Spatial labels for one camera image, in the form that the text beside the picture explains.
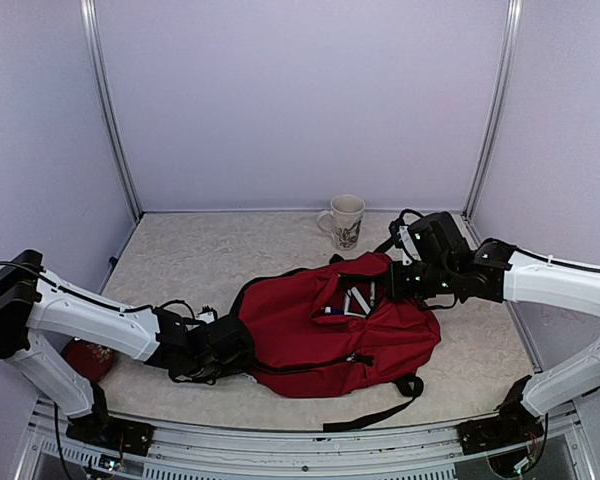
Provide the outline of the clear silver pen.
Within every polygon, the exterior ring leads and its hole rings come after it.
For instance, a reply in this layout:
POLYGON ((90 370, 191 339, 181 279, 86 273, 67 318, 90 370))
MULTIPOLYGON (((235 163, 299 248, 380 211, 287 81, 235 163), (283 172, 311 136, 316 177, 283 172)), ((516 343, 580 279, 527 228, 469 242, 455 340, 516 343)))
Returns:
POLYGON ((374 307, 376 303, 376 282, 372 281, 370 284, 370 306, 374 307))

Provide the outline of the red cap marker short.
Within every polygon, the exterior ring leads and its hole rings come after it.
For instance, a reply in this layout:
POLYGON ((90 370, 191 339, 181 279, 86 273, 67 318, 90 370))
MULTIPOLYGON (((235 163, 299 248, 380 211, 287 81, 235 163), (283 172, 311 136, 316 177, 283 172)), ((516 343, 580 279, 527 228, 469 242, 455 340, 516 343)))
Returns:
POLYGON ((348 292, 350 292, 351 295, 352 295, 352 301, 355 300, 358 303, 358 305, 359 305, 360 309, 362 310, 362 312, 365 315, 368 315, 371 312, 371 306, 365 300, 365 298, 360 293, 360 291, 358 290, 358 288, 357 287, 353 287, 348 292))

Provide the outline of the dark blue cap marker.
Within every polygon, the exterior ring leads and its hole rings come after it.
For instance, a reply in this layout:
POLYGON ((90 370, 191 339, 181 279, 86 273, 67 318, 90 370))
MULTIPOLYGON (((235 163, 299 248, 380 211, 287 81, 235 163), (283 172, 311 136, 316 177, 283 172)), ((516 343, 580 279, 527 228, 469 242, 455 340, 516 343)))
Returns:
POLYGON ((332 307, 326 307, 323 311, 323 314, 325 316, 351 316, 351 317, 358 317, 358 318, 366 317, 365 314, 350 312, 348 310, 332 308, 332 307))

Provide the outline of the red backpack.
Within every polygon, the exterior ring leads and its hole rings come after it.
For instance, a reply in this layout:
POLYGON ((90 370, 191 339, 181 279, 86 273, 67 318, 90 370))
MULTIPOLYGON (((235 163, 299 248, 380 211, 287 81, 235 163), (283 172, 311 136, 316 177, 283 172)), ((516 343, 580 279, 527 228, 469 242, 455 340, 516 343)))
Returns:
POLYGON ((424 391, 418 369, 441 340, 439 323, 426 304, 390 300, 386 272, 394 260, 377 248, 355 259, 333 256, 328 265, 254 278, 237 294, 231 315, 251 334, 255 358, 248 372, 287 398, 335 398, 392 384, 402 404, 345 422, 326 423, 325 432, 360 430, 408 408, 424 391), (365 318, 325 316, 343 309, 345 294, 357 287, 370 305, 365 318))

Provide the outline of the red cap marker long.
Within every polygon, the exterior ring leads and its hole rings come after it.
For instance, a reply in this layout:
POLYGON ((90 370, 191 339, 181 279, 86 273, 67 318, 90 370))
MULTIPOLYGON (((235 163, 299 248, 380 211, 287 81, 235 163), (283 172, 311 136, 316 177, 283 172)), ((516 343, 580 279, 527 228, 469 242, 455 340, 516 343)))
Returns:
POLYGON ((245 380, 250 381, 252 383, 258 383, 257 379, 250 374, 244 373, 244 374, 242 374, 242 378, 244 378, 245 380))

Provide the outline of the blue cap white marker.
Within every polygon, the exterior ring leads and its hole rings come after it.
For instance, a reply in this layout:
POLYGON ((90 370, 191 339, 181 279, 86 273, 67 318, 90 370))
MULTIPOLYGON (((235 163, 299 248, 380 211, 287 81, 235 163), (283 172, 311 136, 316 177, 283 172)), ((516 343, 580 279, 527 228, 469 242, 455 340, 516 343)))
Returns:
POLYGON ((351 301, 352 301, 352 295, 350 292, 347 292, 345 294, 344 302, 343 302, 343 314, 344 315, 350 315, 352 313, 350 310, 351 301))

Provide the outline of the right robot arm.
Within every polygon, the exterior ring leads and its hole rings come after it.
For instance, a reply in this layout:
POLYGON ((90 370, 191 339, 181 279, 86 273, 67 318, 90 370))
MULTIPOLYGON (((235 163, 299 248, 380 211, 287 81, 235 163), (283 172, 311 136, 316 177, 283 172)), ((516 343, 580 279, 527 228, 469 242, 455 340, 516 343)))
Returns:
MULTIPOLYGON (((527 302, 600 318, 600 266, 542 256, 494 238, 471 248, 450 213, 415 217, 412 223, 394 219, 389 239, 378 248, 403 253, 386 277, 391 298, 527 302)), ((511 444, 531 421, 599 388, 600 337, 557 366, 516 381, 491 423, 492 436, 511 444)))

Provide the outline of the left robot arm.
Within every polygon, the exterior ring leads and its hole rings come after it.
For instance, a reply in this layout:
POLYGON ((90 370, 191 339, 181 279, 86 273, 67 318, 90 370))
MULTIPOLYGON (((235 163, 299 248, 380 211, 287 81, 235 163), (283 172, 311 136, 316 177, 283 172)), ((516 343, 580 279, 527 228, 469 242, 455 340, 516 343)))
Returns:
POLYGON ((175 382, 213 384, 246 370, 251 334, 235 316, 210 309, 183 317, 168 304, 131 306, 79 288, 25 250, 0 261, 0 360, 52 399, 71 426, 101 445, 120 434, 101 387, 79 374, 48 342, 48 332, 110 348, 162 369, 175 382))

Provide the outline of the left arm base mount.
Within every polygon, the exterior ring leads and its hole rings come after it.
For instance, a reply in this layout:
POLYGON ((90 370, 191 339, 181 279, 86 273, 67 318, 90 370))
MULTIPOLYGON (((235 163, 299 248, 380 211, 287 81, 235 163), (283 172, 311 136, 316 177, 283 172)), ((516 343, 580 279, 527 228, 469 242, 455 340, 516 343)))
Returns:
POLYGON ((106 425, 98 428, 70 423, 66 435, 88 445, 146 457, 154 431, 151 424, 112 417, 106 425))

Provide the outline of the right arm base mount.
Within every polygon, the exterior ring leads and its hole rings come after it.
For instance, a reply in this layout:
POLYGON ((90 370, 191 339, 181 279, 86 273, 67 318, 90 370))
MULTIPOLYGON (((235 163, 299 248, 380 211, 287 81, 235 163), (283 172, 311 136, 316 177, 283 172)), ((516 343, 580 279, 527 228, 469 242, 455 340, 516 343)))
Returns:
POLYGON ((498 416, 469 420, 456 427, 464 455, 472 455, 530 441, 544 435, 539 420, 531 423, 498 416))

